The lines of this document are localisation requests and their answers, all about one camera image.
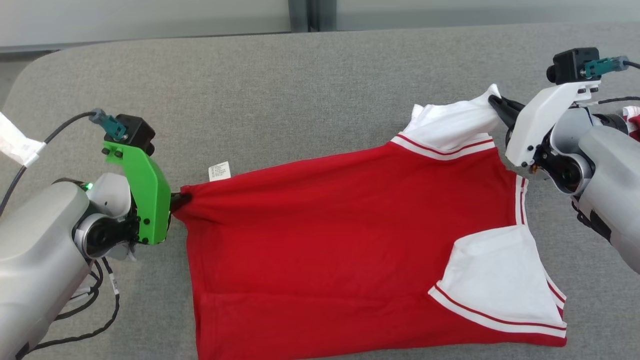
white tape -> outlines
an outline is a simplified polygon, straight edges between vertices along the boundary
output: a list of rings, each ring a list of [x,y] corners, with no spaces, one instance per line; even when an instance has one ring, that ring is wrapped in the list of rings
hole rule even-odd
[[[76,290],[76,292],[74,293],[74,296],[76,295],[82,295],[84,293],[88,293],[89,291],[91,291],[90,287],[85,287],[85,288],[79,288],[78,290]]]
[[[32,140],[18,130],[9,119],[0,113],[0,151],[20,165],[29,167],[38,159],[45,143]]]
[[[136,251],[135,251],[135,249],[132,249],[130,247],[129,247],[129,252],[127,253],[127,257],[131,261],[137,261],[138,260],[138,259],[136,259]]]
[[[111,279],[111,285],[113,286],[113,293],[115,295],[118,295],[120,293],[120,290],[118,290],[118,283],[116,282],[116,278],[113,276],[113,274],[109,274],[109,279]]]
[[[84,294],[82,294],[82,295],[78,295],[77,297],[75,297],[75,298],[73,298],[73,299],[71,299],[71,300],[67,301],[67,304],[66,304],[65,306],[69,306],[69,305],[71,305],[71,304],[73,304],[73,303],[75,303],[75,302],[77,302],[77,301],[80,301],[80,300],[86,299],[86,298],[88,298],[88,297],[89,297],[89,293],[84,293]]]

teal connector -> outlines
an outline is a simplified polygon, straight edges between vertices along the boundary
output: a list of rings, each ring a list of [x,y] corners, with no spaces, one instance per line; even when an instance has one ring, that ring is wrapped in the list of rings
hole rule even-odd
[[[93,112],[95,115],[89,118],[91,122],[102,126],[107,135],[117,142],[126,139],[127,128],[121,122],[113,116],[105,114],[102,109],[95,109]]]
[[[623,71],[629,68],[623,62],[629,61],[626,56],[618,56],[617,58],[604,58],[599,60],[589,61],[584,64],[584,69],[580,70],[580,75],[587,79],[594,76],[600,76],[608,72]]]

striped trim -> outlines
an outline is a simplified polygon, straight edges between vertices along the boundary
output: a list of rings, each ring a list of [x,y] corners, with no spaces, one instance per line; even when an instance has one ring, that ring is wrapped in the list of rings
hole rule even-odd
[[[557,336],[558,338],[566,337],[566,323],[561,325],[551,325],[547,323],[537,322],[517,322],[511,320],[499,319],[480,311],[473,310],[467,306],[464,306],[452,298],[450,298],[440,287],[438,281],[430,290],[429,295],[433,297],[440,305],[446,307],[448,310],[464,317],[467,320],[478,323],[489,329],[502,331],[502,332],[515,332],[515,333],[533,333],[544,334],[550,336]]]
[[[529,180],[526,180],[524,177],[520,175],[516,175],[516,190],[515,190],[516,225],[527,225],[527,210],[525,207],[525,197],[527,195],[528,185],[529,185]],[[563,292],[560,291],[560,289],[556,286],[553,280],[551,280],[546,270],[545,270],[545,277],[547,278],[547,283],[549,285],[549,288],[551,289],[551,292],[553,293],[554,302],[560,309],[564,309],[566,296],[563,294]]]
[[[554,281],[551,279],[551,277],[547,273],[547,269],[544,269],[543,267],[543,270],[545,271],[545,277],[547,278],[547,283],[549,284],[549,288],[551,289],[551,292],[554,295],[554,301],[556,302],[556,305],[560,309],[564,309],[564,303],[566,302],[566,295],[563,292],[561,292],[560,289],[556,286]]]
[[[528,184],[529,180],[526,180],[520,175],[516,175],[516,225],[527,225],[527,210],[525,209],[524,200]]]
[[[489,135],[477,136],[472,141],[464,143],[463,145],[449,151],[443,151],[434,147],[422,145],[421,143],[412,140],[404,133],[399,133],[396,137],[391,139],[391,142],[396,143],[409,151],[416,152],[417,154],[436,160],[453,160],[464,155],[485,151],[495,147],[493,138]]]

wall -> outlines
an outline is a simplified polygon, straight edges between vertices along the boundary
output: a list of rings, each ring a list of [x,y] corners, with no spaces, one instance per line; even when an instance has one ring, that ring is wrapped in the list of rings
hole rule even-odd
[[[0,0],[0,52],[289,30],[287,0]]]
[[[640,20],[638,0],[338,0],[338,30]]]

red cloth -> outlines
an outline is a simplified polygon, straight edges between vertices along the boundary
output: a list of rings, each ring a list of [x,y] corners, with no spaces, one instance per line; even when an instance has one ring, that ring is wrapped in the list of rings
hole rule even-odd
[[[449,152],[394,140],[182,188],[201,359],[566,344],[489,329],[427,294],[458,238],[524,222],[524,180],[487,140]]]
[[[636,127],[640,128],[640,115],[636,116],[636,117],[632,117],[631,119],[628,119],[627,122],[630,122],[630,123],[634,124]],[[640,131],[639,130],[631,131],[629,133],[629,136],[631,136],[632,138],[636,139],[636,141],[640,141]]]

